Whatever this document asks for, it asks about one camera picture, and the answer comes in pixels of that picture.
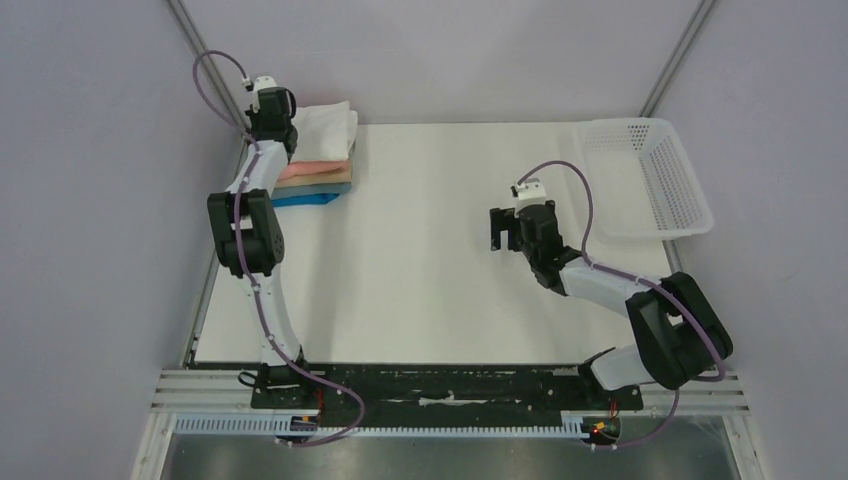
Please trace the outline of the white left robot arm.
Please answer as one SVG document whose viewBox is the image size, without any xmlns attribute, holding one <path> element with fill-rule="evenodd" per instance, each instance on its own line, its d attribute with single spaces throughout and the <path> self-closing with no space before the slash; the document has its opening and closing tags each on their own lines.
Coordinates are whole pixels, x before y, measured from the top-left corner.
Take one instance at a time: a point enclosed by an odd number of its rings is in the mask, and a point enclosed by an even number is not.
<svg viewBox="0 0 848 480">
<path fill-rule="evenodd" d="M 257 393 L 275 388 L 290 408 L 307 405 L 314 393 L 281 287 L 285 254 L 283 232 L 271 201 L 279 175 L 297 143 L 293 94 L 279 86 L 254 85 L 247 116 L 249 146 L 236 180 L 207 199 L 216 255 L 221 266 L 238 279 L 251 318 L 259 327 L 261 363 L 255 374 L 239 381 Z"/>
</svg>

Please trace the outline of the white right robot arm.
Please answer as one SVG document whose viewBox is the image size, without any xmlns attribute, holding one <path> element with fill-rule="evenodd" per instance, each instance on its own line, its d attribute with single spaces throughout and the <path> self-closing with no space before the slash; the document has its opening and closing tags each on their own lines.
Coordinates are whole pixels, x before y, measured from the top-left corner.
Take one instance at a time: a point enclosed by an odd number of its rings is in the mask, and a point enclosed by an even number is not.
<svg viewBox="0 0 848 480">
<path fill-rule="evenodd" d="M 692 276 L 676 272 L 650 279 L 588 263 L 582 251 L 564 243 L 552 200 L 520 210 L 493 208 L 489 222 L 492 250 L 521 253 L 543 288 L 629 322 L 633 344 L 579 365 L 577 392 L 585 405 L 602 408 L 631 385 L 677 390 L 690 381 L 724 378 L 734 345 Z"/>
</svg>

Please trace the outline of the white t shirt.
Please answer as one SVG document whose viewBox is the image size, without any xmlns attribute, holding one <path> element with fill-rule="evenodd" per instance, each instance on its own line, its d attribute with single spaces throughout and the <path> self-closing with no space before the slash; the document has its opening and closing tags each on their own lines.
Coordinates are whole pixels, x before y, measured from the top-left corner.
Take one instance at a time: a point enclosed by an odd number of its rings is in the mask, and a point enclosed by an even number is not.
<svg viewBox="0 0 848 480">
<path fill-rule="evenodd" d="M 292 162 L 335 162 L 349 158 L 358 113 L 348 101 L 299 107 L 293 119 L 298 133 Z"/>
</svg>

